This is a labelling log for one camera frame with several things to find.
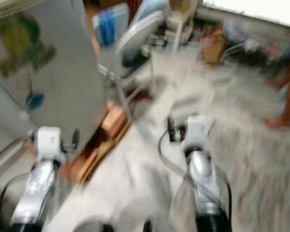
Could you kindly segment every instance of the box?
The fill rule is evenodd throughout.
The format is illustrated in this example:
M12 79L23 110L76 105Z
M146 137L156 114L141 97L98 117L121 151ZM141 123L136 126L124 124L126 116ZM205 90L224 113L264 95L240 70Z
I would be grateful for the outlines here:
M127 2L126 0L99 0L101 9L105 10L109 7Z
M226 47L226 38L223 28L218 26L214 28L201 43L203 60L209 64L219 64L221 54Z
M173 11L186 13L189 9L191 0L170 0L170 6Z

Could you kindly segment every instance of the white plastic chair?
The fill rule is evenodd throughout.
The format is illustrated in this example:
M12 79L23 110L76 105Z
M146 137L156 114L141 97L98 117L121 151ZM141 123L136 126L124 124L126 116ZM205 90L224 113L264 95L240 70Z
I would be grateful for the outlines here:
M150 49L149 57L144 58L140 63L136 62L135 65L130 67L123 66L123 57L133 48L139 48L145 44L147 39L158 29L163 20L164 16L162 11L156 11L133 24L116 44L115 55L112 57L112 62L109 67L106 68L99 65L100 72L103 73L106 78L111 78L115 82L120 101L126 111L128 120L132 119L128 103L148 84L148 82L143 83L129 96L126 96L125 89L127 89L127 87L135 80L136 71L139 71L147 62L150 62L150 83L152 84L153 89L155 89L156 80L153 73Z
M155 11L163 11L169 15L171 13L169 2L170 0L143 0L130 25L132 26Z
M184 25L189 20L190 25L193 25L193 16L197 9L198 0L190 0L189 9L183 14L181 12L172 12L167 20L168 28L175 29L176 35L172 46L172 52L176 53L181 41Z

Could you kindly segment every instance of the tiled floor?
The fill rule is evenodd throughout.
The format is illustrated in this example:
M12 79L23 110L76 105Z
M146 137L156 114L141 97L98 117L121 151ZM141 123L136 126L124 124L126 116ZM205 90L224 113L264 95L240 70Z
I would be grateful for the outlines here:
M72 192L45 231L73 231L91 217L114 220L118 231L132 231L146 214L161 211L170 212L179 231L193 231L189 223L182 224L191 216L189 193L160 161L157 142L170 112L177 121L197 112L215 121L208 149L230 179L233 231L290 232L290 131L273 131L261 122L279 114L283 101L257 72L213 68L196 61L196 52L154 54L154 101L137 103L129 133L91 181ZM185 167L177 145L163 146Z

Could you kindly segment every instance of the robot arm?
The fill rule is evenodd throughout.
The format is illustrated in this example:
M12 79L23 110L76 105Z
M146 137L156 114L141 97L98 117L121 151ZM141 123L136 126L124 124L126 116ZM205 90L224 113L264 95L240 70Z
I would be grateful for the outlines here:
M66 161L60 134L57 127L41 127L35 134L38 162L31 169L25 191L13 213L9 232L42 231L54 194L57 171Z
M175 141L174 123L168 120L170 141ZM221 177L218 168L204 151L205 141L212 126L212 120L206 116L190 116L180 129L180 148L185 154L188 175L195 186L195 218L198 232L231 232L231 197L229 198L229 219L222 209L217 177Z

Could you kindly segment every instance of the cardboard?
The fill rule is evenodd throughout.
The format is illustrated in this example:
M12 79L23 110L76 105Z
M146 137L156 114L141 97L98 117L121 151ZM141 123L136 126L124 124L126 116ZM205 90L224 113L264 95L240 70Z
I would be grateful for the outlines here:
M173 11L179 11L182 14L189 9L191 0L170 0L170 7Z
M221 54L226 47L223 29L217 27L201 43L203 60L209 64L219 64Z
M86 147L73 162L61 169L61 173L73 182L85 182L130 126L121 107L109 103L108 108L108 114L101 127L97 129Z

